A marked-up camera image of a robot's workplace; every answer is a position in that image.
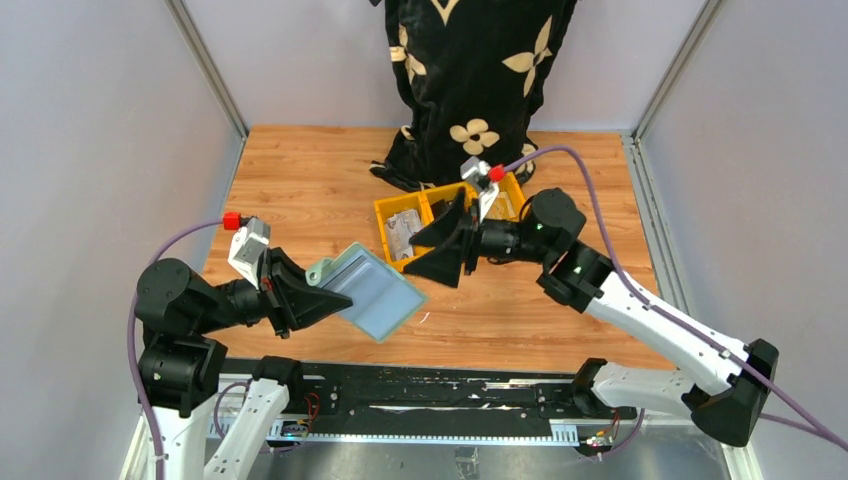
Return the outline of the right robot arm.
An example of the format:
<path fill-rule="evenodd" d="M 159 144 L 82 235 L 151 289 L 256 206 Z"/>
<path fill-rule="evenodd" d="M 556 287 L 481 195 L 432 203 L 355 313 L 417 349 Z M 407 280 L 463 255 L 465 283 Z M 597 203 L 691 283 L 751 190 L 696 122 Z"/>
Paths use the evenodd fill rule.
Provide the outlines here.
<path fill-rule="evenodd" d="M 577 413 L 592 418 L 621 407 L 652 410 L 687 418 L 723 444 L 747 445 L 770 394 L 777 348 L 763 339 L 727 337 L 656 297 L 581 241 L 585 223 L 558 188 L 531 197 L 515 221 L 485 219 L 477 201 L 458 193 L 411 237 L 423 254 L 404 272 L 457 287 L 480 258 L 539 265 L 538 285 L 556 303 L 626 331 L 671 363 L 652 370 L 586 360 L 570 388 Z"/>

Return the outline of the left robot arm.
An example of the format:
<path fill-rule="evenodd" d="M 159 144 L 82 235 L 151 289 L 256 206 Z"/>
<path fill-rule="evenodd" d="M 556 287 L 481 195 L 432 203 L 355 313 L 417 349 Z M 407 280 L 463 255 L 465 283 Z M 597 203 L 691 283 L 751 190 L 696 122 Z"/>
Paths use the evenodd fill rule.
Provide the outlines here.
<path fill-rule="evenodd" d="M 352 306 L 350 297 L 313 286 L 281 249 L 259 257 L 255 281 L 213 286 L 185 262 L 157 259 L 137 282 L 132 317 L 144 327 L 137 361 L 139 400 L 152 447 L 151 479 L 245 479 L 281 413 L 303 413 L 310 427 L 322 399 L 297 360 L 265 356 L 247 384 L 234 422 L 212 457 L 209 422 L 219 408 L 227 347 L 209 338 L 224 328 L 269 319 L 277 335 L 310 327 Z"/>

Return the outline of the green card holder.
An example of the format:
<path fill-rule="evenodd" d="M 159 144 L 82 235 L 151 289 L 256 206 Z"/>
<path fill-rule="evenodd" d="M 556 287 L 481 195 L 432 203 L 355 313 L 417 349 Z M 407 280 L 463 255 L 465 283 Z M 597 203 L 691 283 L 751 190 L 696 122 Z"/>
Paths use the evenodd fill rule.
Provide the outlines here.
<path fill-rule="evenodd" d="M 339 315 L 378 343 L 385 342 L 427 302 L 427 295 L 364 245 L 354 242 L 335 258 L 306 270 L 309 285 L 344 295 Z"/>

